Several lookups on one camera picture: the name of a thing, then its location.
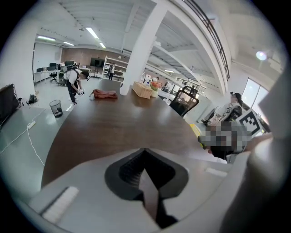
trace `black railing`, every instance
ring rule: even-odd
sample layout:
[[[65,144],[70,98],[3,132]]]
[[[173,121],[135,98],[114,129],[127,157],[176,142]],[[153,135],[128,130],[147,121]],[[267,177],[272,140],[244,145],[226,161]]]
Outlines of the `black railing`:
[[[221,41],[217,35],[217,32],[215,31],[212,23],[210,22],[209,18],[206,16],[204,11],[200,8],[200,6],[193,0],[183,0],[194,12],[195,14],[199,17],[199,19],[203,22],[207,30],[209,31],[212,39],[214,40],[214,43],[217,46],[217,49],[219,51],[219,54],[221,56],[223,66],[224,66],[224,71],[226,73],[226,80],[229,80],[229,70],[228,70],[228,64],[226,61],[226,55],[224,53]]]

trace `brown table surface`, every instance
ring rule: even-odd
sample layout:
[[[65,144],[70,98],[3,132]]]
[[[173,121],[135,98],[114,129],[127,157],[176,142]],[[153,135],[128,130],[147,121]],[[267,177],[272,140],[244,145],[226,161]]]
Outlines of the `brown table surface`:
[[[158,98],[144,99],[120,83],[101,80],[92,87],[116,91],[118,99],[80,98],[57,133],[45,162],[42,187],[82,162],[141,147],[181,156],[201,149],[191,127]]]

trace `black monitor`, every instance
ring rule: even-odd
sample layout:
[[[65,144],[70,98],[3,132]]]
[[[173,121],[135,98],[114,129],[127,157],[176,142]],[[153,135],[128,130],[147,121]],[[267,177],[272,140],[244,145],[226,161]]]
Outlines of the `black monitor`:
[[[53,71],[53,70],[55,70],[55,66],[48,66],[48,67],[46,68],[46,70],[47,70],[47,71]]]
[[[105,60],[100,60],[100,67],[103,67],[104,66],[104,62],[105,62]]]
[[[74,61],[65,61],[65,66],[71,66],[74,64]]]
[[[91,58],[91,63],[90,66],[99,66],[100,65],[100,60],[98,58]]]
[[[50,66],[56,67],[56,63],[50,63]]]

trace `wicker basket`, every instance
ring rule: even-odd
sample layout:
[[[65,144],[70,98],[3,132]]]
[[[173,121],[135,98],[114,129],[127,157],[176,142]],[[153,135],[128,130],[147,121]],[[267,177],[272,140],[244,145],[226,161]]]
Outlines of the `wicker basket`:
[[[145,86],[139,82],[134,82],[132,89],[139,97],[146,99],[149,99],[151,97],[151,93],[153,91],[149,86]]]

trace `white shelving unit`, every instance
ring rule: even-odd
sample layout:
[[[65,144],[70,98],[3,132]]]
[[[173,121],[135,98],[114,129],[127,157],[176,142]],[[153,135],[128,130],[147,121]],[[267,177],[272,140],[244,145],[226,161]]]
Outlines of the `white shelving unit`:
[[[110,58],[108,56],[105,57],[105,62],[104,62],[103,72],[102,72],[103,78],[106,79],[106,75],[108,73],[109,66],[112,63],[115,63],[114,75],[113,75],[112,80],[114,79],[115,81],[122,82],[123,78],[124,78],[124,73],[126,72],[126,69],[127,69],[128,63],[125,61],[120,61],[117,59]]]

